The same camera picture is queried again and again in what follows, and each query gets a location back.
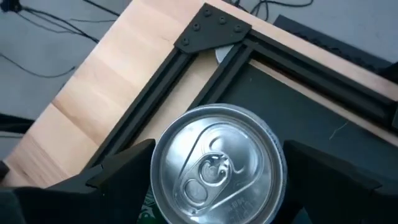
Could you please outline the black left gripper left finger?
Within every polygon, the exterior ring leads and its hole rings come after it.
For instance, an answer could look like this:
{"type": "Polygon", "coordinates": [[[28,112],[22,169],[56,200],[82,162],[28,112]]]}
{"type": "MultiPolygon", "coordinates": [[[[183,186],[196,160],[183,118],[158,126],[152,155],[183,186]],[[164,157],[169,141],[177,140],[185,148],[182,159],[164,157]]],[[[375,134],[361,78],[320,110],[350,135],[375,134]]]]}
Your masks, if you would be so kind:
{"type": "Polygon", "coordinates": [[[154,139],[47,188],[14,189],[14,224],[135,224],[150,184],[154,139]]]}

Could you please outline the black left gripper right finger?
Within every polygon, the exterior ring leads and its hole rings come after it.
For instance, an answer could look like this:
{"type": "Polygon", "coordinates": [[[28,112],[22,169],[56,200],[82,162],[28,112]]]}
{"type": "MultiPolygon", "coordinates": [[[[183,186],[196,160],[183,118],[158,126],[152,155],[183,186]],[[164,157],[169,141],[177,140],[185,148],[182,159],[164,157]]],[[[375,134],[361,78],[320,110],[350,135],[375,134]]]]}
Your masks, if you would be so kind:
{"type": "Polygon", "coordinates": [[[273,224],[292,224],[301,209],[312,224],[398,224],[398,180],[297,141],[283,150],[287,188],[273,224]]]}

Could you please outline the black corner bracket plate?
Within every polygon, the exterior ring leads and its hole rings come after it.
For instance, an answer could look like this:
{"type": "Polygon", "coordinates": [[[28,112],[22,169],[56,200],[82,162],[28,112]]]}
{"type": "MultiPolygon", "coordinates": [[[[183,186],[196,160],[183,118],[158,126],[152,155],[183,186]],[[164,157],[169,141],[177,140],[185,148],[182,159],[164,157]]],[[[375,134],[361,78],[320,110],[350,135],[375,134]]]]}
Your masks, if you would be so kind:
{"type": "Polygon", "coordinates": [[[252,25],[210,4],[202,5],[174,46],[187,54],[241,42],[252,25]]]}

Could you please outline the black aluminium table frame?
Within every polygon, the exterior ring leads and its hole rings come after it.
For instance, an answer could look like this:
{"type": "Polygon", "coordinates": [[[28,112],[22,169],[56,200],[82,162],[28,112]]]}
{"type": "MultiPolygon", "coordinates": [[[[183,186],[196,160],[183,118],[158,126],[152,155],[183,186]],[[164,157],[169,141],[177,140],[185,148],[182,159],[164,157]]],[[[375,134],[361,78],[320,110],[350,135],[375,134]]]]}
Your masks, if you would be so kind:
{"type": "Polygon", "coordinates": [[[214,103],[220,98],[241,67],[255,54],[292,75],[298,82],[337,101],[377,126],[398,134],[398,100],[387,99],[364,85],[355,84],[341,73],[254,29],[223,31],[220,35],[213,31],[185,30],[86,166],[94,167],[108,155],[125,150],[142,132],[198,53],[227,45],[233,48],[194,99],[191,104],[193,108],[214,103]]]}

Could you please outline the green Sprite soda can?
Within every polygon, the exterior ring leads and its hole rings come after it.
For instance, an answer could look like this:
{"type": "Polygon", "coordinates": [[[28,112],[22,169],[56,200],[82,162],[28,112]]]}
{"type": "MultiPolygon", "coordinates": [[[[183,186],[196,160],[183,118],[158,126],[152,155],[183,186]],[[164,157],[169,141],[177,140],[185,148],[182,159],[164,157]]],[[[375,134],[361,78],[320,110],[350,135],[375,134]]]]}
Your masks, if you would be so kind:
{"type": "Polygon", "coordinates": [[[277,136],[253,112],[231,104],[178,117],[150,162],[152,194],[168,224],[271,224],[286,184],[277,136]]]}

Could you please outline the grey round disc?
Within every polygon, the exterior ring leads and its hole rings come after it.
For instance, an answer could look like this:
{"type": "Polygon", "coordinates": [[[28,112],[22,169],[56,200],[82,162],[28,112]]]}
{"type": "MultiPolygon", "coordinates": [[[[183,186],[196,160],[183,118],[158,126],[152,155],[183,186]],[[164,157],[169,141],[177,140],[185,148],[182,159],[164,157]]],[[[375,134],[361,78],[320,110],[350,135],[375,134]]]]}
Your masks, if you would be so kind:
{"type": "Polygon", "coordinates": [[[215,57],[218,64],[220,64],[224,60],[224,58],[227,56],[227,54],[233,47],[234,45],[227,45],[215,49],[215,57]]]}

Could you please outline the black floor bar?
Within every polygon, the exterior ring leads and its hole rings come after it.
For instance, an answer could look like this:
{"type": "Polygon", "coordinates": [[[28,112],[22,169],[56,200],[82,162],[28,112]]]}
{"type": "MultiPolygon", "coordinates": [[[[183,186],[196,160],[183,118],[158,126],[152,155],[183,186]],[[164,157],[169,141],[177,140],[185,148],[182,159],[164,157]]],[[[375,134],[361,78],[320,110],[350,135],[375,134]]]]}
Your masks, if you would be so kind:
{"type": "Polygon", "coordinates": [[[0,131],[25,134],[35,121],[9,114],[0,113],[0,131]]]}

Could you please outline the black ridged floor strip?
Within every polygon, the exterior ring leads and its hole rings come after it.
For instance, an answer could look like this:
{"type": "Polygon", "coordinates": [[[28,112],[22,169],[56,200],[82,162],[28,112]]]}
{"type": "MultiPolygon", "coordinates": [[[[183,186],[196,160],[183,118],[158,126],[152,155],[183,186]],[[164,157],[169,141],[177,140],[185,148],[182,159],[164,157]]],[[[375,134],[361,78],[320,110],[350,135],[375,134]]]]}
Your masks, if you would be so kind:
{"type": "Polygon", "coordinates": [[[398,84],[398,61],[389,62],[283,15],[279,15],[273,25],[398,84]]]}

